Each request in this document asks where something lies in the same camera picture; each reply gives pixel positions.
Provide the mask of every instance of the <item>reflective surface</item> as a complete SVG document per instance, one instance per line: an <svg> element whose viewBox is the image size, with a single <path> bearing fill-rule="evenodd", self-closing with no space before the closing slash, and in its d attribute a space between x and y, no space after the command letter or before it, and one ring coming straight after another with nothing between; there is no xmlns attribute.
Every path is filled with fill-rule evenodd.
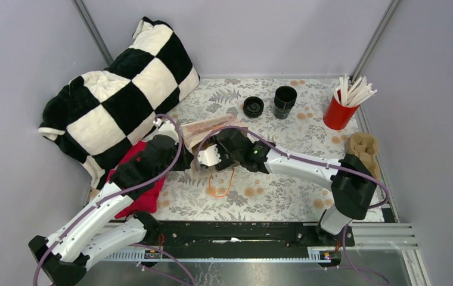
<svg viewBox="0 0 453 286"><path fill-rule="evenodd" d="M357 266L374 269L386 276L391 285L411 285L404 260L396 250L348 252ZM314 263L186 263L199 286L230 285L371 285L354 270L324 271ZM159 263L155 269L189 282L175 263ZM136 268L132 262L99 262L79 286L177 286L179 283Z"/></svg>

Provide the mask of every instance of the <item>robotic arm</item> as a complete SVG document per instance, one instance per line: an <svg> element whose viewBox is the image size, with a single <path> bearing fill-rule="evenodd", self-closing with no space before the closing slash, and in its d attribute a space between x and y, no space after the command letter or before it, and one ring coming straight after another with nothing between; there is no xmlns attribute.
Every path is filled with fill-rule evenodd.
<svg viewBox="0 0 453 286"><path fill-rule="evenodd" d="M42 265L42 269L56 286L76 285L87 270L106 256L127 245L156 239L159 223L145 212L136 213L123 225L111 231L99 236L95 234L116 213L134 202L154 184L122 195L115 195L116 193L154 178L177 156L176 142L179 138L173 126L168 122L163 123L158 133L148 141L144 151L119 166L111 182L68 224L48 237L35 236L30 241L30 250L37 261L57 243ZM335 204L324 212L316 227L317 236L324 243L335 241L342 228L352 219L365 218L376 188L374 183L359 176L305 163L293 157L284 157L263 142L251 142L237 129L222 130L209 139L209 145L197 156L202 167L222 170L239 163L251 172L288 175L329 189ZM347 154L344 159L317 158L298 153L292 155L327 164L340 164L370 175L354 155ZM192 159L193 155L183 148L172 170L189 169ZM82 219L74 225L73 222L80 217ZM64 236L64 231L70 227L72 229Z"/></svg>

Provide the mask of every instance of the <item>bundle of white sticks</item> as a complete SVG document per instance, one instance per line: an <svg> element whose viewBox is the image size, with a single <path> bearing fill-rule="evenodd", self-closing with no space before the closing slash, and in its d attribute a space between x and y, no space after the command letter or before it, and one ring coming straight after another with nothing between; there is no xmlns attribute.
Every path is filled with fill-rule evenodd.
<svg viewBox="0 0 453 286"><path fill-rule="evenodd" d="M360 77L355 84L349 87L349 77L345 75L339 78L339 87L334 92L334 97L342 106L356 107L369 99L377 92L372 90L372 83L367 83L365 76Z"/></svg>

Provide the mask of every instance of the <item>black cup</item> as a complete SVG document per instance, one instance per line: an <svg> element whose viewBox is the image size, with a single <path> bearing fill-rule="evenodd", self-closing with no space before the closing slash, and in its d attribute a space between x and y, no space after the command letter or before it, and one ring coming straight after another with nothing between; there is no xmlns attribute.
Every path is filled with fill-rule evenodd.
<svg viewBox="0 0 453 286"><path fill-rule="evenodd" d="M274 116L285 119L297 101L297 91L291 86L281 86L275 91Z"/></svg>

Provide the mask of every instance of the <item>black round container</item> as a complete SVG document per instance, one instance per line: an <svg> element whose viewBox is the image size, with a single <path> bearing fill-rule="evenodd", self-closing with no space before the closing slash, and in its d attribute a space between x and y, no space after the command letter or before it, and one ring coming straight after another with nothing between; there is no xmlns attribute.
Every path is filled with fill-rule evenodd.
<svg viewBox="0 0 453 286"><path fill-rule="evenodd" d="M275 91L274 116L285 119L297 101L297 91L291 86L281 86Z"/></svg>
<svg viewBox="0 0 453 286"><path fill-rule="evenodd" d="M263 112L263 100L259 97L248 97L243 104L244 114L248 117L255 118Z"/></svg>

